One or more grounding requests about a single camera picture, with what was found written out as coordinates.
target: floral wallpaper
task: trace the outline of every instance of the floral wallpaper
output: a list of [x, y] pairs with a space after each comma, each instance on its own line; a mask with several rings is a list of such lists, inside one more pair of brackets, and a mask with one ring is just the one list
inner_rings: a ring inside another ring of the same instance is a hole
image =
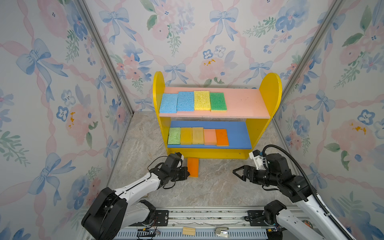
[[76, 239], [129, 114], [71, 0], [0, 3], [0, 239]]
[[[258, 88], [269, 72], [278, 73], [285, 86], [332, 4], [332, 0], [85, 2], [135, 111], [154, 111], [156, 71], [162, 71], [168, 86]], [[320, 64], [320, 59], [313, 64]], [[316, 78], [317, 73], [308, 77]]]
[[345, 1], [276, 116], [292, 155], [358, 240], [384, 239], [383, 8]]

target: sponge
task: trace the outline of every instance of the sponge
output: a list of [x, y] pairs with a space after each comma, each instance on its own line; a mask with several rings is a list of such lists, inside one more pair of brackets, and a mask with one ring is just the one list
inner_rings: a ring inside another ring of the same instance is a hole
[[216, 130], [204, 129], [204, 145], [216, 145]]
[[180, 144], [180, 127], [170, 127], [168, 135], [168, 144]]
[[177, 93], [163, 93], [160, 113], [177, 113]]
[[204, 128], [192, 128], [192, 144], [204, 144]]
[[187, 167], [190, 177], [198, 177], [199, 176], [199, 159], [189, 157], [187, 160]]
[[192, 128], [182, 127], [180, 133], [180, 145], [191, 145], [192, 144]]
[[195, 96], [193, 92], [179, 92], [179, 96], [177, 97], [177, 111], [194, 111], [194, 99]]
[[195, 110], [211, 110], [209, 91], [195, 91]]
[[228, 147], [228, 136], [226, 129], [216, 129], [216, 139], [218, 147]]
[[224, 93], [210, 93], [211, 112], [226, 112]]

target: pink shelf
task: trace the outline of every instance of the pink shelf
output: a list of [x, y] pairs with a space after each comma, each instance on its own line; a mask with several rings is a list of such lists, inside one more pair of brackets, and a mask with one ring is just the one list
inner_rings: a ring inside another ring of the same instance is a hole
[[160, 113], [159, 116], [175, 118], [270, 118], [259, 89], [166, 87], [164, 93], [202, 90], [210, 91], [213, 93], [224, 93], [225, 102], [227, 104], [227, 112], [212, 113], [211, 111], [193, 111]]

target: blue shelf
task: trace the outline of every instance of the blue shelf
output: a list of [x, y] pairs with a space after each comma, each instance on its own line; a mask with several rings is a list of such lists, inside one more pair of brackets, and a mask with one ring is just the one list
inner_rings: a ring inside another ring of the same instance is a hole
[[203, 127], [211, 129], [226, 129], [229, 146], [218, 147], [212, 145], [169, 145], [168, 148], [208, 148], [208, 149], [252, 149], [248, 129], [245, 122], [225, 121], [172, 121], [170, 127]]

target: gray floor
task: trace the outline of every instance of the gray floor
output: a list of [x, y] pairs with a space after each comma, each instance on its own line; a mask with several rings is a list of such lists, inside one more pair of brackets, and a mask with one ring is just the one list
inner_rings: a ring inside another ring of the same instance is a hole
[[[267, 144], [283, 146], [272, 124], [267, 127], [256, 149], [262, 150]], [[147, 166], [155, 158], [164, 155], [166, 150], [156, 114], [136, 112], [109, 187], [119, 188], [141, 178], [147, 172]], [[254, 166], [254, 163], [250, 159], [200, 159], [198, 178], [190, 177], [176, 182], [175, 187], [169, 190], [158, 189], [149, 193], [146, 199], [155, 207], [265, 205], [275, 199], [292, 205], [289, 198], [279, 191], [264, 191], [260, 185], [243, 182], [232, 174], [233, 169], [243, 165]]]

